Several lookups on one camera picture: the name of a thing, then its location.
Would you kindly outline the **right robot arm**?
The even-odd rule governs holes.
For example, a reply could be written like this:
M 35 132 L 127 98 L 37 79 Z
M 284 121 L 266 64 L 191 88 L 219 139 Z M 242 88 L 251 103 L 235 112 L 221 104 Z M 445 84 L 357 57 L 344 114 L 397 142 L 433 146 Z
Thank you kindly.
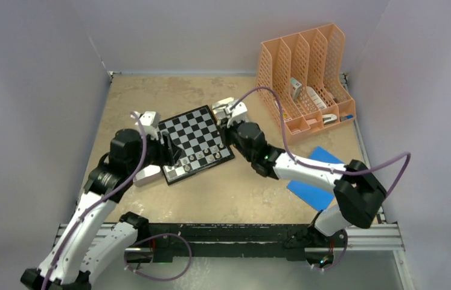
M 298 181 L 334 195 L 337 204 L 321 211 L 308 230 L 312 244 L 322 246 L 346 227 L 369 228 L 387 196 L 385 188 L 371 173 L 360 174 L 366 166 L 359 160 L 348 164 L 323 163 L 293 156 L 270 145 L 257 123 L 235 122 L 219 125 L 226 145 L 234 146 L 257 174 L 280 180 Z

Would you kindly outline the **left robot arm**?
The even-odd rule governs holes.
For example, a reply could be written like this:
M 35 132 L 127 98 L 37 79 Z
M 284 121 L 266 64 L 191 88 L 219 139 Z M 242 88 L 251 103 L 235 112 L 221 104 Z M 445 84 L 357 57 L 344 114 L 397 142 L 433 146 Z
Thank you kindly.
M 134 213 L 125 214 L 97 245 L 92 243 L 132 186 L 133 177 L 150 165 L 175 165 L 182 152 L 166 132 L 143 136 L 134 129 L 119 130 L 110 141 L 108 153 L 90 172 L 59 241 L 38 267 L 24 271 L 21 283 L 28 289 L 91 289 L 97 277 L 127 246 L 144 246 L 149 241 L 149 222 Z

